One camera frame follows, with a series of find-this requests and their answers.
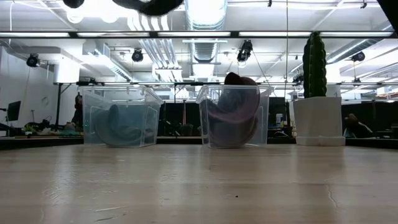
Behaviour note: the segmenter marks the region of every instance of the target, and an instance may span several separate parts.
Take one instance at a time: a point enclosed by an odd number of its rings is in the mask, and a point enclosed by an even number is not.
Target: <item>purple fabric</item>
[[[228,74],[226,85],[255,85],[247,77]],[[260,104],[260,94],[256,88],[228,88],[220,96],[218,104],[205,100],[209,122],[210,142],[218,147],[242,147],[252,139],[257,131],[256,113]]]

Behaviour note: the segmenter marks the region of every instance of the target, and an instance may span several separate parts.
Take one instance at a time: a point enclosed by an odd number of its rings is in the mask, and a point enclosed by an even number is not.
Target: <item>transparent storage container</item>
[[[156,143],[163,101],[152,89],[85,86],[80,90],[85,144],[142,147]]]
[[[208,85],[199,91],[203,144],[210,148],[267,144],[270,86]]]

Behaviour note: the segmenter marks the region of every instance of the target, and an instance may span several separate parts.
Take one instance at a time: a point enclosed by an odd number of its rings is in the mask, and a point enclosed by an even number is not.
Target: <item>wooden table surface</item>
[[[398,223],[398,151],[0,151],[1,223]]]

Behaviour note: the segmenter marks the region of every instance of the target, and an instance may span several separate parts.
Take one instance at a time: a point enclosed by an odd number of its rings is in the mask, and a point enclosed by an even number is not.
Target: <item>cactus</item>
[[[304,97],[326,96],[326,52],[319,32],[313,32],[304,47]]]

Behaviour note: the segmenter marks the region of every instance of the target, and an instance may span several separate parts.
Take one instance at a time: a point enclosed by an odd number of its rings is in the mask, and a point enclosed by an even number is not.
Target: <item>desk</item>
[[[398,153],[268,145],[0,151],[4,223],[398,223]]]

